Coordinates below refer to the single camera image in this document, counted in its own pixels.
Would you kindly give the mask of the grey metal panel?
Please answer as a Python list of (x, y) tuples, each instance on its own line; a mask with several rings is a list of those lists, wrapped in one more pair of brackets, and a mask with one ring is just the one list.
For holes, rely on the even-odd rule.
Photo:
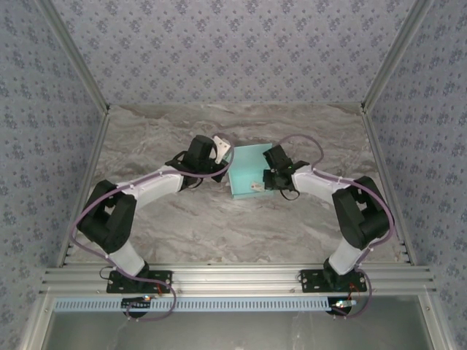
[(46, 297), (20, 350), (457, 350), (429, 297), (374, 297), (360, 316), (319, 311), (178, 311), (130, 322), (89, 297)]

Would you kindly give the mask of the small circuit board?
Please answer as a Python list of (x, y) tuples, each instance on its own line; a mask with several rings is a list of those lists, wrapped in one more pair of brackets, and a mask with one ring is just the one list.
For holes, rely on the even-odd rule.
[(139, 309), (149, 309), (151, 299), (147, 297), (125, 297), (120, 302), (120, 308), (125, 311), (133, 311)]
[(340, 297), (330, 297), (328, 302), (331, 307), (329, 313), (339, 316), (347, 316), (351, 312), (352, 307), (357, 305), (356, 300)]

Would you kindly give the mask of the aluminium side rail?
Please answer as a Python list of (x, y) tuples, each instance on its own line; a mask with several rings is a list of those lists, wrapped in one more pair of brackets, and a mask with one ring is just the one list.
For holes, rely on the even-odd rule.
[(390, 178), (390, 174), (387, 168), (382, 148), (379, 144), (376, 129), (371, 120), (371, 117), (365, 110), (363, 110), (362, 118), (363, 124), (367, 132), (368, 140), (371, 145), (371, 150), (373, 152), (374, 159), (378, 168), (386, 201), (388, 206), (390, 207), (395, 221), (394, 235), (398, 237), (400, 245), (405, 248), (405, 252), (402, 254), (402, 256), (404, 257), (404, 261), (410, 263), (411, 265), (417, 265), (418, 261), (416, 258), (416, 254), (414, 252), (414, 248), (409, 237), (409, 232), (407, 230), (407, 226), (401, 211), (401, 206), (399, 205), (397, 195), (395, 193), (394, 186)]
[(71, 216), (70, 216), (70, 223), (67, 227), (66, 234), (63, 239), (63, 243), (61, 244), (61, 250), (58, 255), (57, 262), (55, 266), (57, 268), (62, 268), (65, 264), (66, 255), (69, 250), (70, 246), (70, 234), (72, 230), (76, 228), (75, 220), (81, 214), (86, 200), (88, 198), (88, 191), (90, 189), (90, 183), (93, 178), (94, 172), (96, 170), (97, 163), (99, 161), (99, 156), (101, 153), (101, 148), (104, 143), (104, 139), (107, 133), (109, 125), (109, 111), (105, 110), (102, 114), (101, 122), (99, 123), (99, 127), (97, 130), (97, 134), (93, 143), (93, 147), (91, 149), (90, 159), (88, 161), (87, 167), (85, 169), (85, 173), (82, 178), (82, 183), (80, 185), (80, 190), (77, 194), (77, 199), (72, 209)]

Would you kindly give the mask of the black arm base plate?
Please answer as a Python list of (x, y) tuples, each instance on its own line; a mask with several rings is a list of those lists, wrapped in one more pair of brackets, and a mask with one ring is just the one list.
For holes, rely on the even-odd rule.
[(302, 292), (366, 292), (366, 277), (361, 272), (350, 271), (339, 275), (333, 270), (302, 270), (299, 273)]
[[(144, 279), (157, 279), (163, 281), (166, 284), (172, 282), (171, 271), (154, 271), (146, 270), (141, 271), (137, 277)], [(117, 271), (111, 271), (107, 281), (107, 293), (109, 294), (134, 294), (134, 293), (157, 293), (157, 294), (169, 294), (169, 288), (161, 285), (154, 284), (145, 281), (135, 281), (129, 279)]]

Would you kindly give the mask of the aluminium frame post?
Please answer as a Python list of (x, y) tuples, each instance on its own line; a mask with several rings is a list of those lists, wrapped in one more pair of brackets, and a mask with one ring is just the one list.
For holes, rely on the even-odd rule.
[(398, 29), (393, 43), (387, 51), (382, 65), (379, 67), (375, 78), (372, 80), (362, 100), (361, 108), (364, 114), (369, 114), (374, 108), (375, 103), (381, 96), (382, 91), (385, 89), (391, 75), (401, 61), (407, 47), (417, 33), (429, 9), (433, 6), (433, 3), (434, 0), (414, 0), (401, 27)]
[(100, 112), (104, 115), (107, 114), (109, 106), (101, 93), (97, 81), (85, 62), (78, 46), (72, 39), (65, 22), (62, 20), (52, 0), (34, 0), (45, 20), (47, 21), (51, 31), (54, 33), (56, 39), (59, 41), (61, 47), (66, 53), (71, 65), (77, 72), (82, 84), (85, 86), (90, 98), (97, 106)]

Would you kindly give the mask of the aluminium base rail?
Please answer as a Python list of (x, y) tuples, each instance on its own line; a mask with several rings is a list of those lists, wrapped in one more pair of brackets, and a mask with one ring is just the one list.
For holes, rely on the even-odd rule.
[[(316, 264), (197, 265), (162, 264), (154, 269), (174, 273), (172, 286), (182, 297), (288, 296), (302, 293), (299, 272)], [(433, 274), (425, 266), (369, 263), (362, 266), (375, 295), (421, 295), (436, 291)], [(102, 295), (107, 282), (97, 264), (71, 264), (46, 270), (39, 291), (52, 295)]]

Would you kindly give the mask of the teal paper box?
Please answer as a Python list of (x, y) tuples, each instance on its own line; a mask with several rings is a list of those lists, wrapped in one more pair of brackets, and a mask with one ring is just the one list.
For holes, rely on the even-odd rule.
[(234, 200), (249, 199), (272, 195), (271, 190), (254, 192), (253, 182), (263, 183), (263, 171), (269, 169), (263, 153), (272, 148), (272, 144), (254, 144), (234, 147), (233, 162), (228, 169), (231, 195)]

